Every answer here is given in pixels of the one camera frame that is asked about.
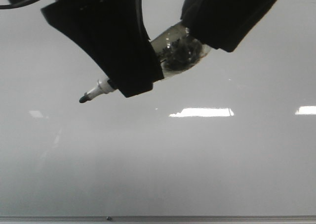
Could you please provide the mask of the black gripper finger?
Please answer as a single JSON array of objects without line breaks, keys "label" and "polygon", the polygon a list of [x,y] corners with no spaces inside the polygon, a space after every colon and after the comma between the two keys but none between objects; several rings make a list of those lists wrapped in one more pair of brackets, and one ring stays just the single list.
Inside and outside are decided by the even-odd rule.
[{"label": "black gripper finger", "polygon": [[277,0],[185,0],[181,21],[214,49],[233,52]]},{"label": "black gripper finger", "polygon": [[144,26],[142,0],[56,0],[41,11],[124,96],[151,91],[154,82],[163,79]]}]

